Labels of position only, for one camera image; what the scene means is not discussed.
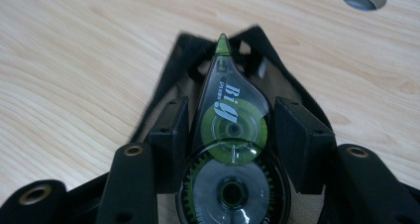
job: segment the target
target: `wooden desk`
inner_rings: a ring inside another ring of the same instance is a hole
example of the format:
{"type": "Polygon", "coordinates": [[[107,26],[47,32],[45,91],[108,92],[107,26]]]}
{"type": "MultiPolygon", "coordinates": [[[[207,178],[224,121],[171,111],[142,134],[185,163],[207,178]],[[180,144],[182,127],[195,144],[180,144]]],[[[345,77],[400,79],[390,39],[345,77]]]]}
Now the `wooden desk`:
{"type": "MultiPolygon", "coordinates": [[[[0,202],[34,180],[109,170],[180,31],[260,24],[331,119],[420,188],[420,0],[0,0],[0,202]]],[[[177,220],[159,197],[160,221],[177,220]]]]}

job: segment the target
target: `green gear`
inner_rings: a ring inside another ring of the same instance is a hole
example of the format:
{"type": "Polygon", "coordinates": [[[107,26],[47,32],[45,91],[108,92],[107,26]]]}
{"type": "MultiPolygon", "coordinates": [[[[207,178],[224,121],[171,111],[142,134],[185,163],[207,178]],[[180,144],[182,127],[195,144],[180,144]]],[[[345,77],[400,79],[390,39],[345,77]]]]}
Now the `green gear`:
{"type": "Polygon", "coordinates": [[[218,116],[213,106],[204,113],[200,132],[204,146],[219,145],[210,154],[225,164],[245,164],[265,147],[267,126],[262,112],[244,99],[236,99],[237,123],[218,116]]]}
{"type": "Polygon", "coordinates": [[[201,169],[212,160],[212,157],[208,154],[208,152],[204,152],[200,154],[195,161],[192,163],[188,174],[185,176],[183,181],[183,186],[185,187],[183,190],[182,195],[182,206],[186,209],[186,218],[189,218],[189,223],[196,223],[197,216],[195,214],[195,207],[194,207],[194,197],[193,197],[193,189],[194,189],[194,182],[195,178],[200,173],[201,169]]]}

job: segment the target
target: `tape reel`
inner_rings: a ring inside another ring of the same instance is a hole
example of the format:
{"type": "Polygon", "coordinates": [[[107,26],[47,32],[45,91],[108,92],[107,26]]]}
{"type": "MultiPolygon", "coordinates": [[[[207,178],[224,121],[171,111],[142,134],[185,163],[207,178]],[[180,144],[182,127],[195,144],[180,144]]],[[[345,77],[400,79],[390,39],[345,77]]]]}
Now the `tape reel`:
{"type": "Polygon", "coordinates": [[[200,127],[204,146],[219,145],[210,153],[225,164],[252,161],[262,152],[267,139],[267,125],[260,110],[244,99],[237,99],[237,102],[236,123],[218,116],[211,106],[205,112],[200,127]]]}

